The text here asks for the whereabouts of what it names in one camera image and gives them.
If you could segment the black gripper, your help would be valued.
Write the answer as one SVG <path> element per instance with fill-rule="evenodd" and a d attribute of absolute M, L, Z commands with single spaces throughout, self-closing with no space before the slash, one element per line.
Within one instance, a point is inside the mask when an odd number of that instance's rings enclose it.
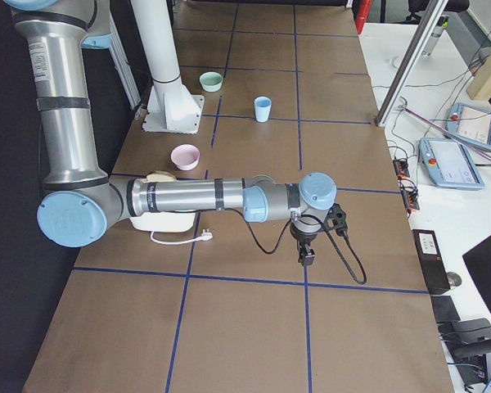
<path fill-rule="evenodd" d="M 302 265 L 312 265 L 315 259 L 315 252 L 311 247 L 312 241 L 318 236 L 321 232 L 321 229 L 314 231 L 312 233 L 303 232 L 298 229 L 295 224 L 290 225 L 290 233 L 291 236 L 297 242 L 297 251 L 298 251 L 298 262 Z"/>

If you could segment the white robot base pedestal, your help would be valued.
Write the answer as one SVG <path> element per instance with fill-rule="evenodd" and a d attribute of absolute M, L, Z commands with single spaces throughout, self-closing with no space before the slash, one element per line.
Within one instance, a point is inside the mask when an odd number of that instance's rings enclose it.
<path fill-rule="evenodd" d="M 131 5 L 153 83 L 143 129 L 197 133 L 205 99 L 190 94 L 182 82 L 167 2 L 133 0 Z"/>

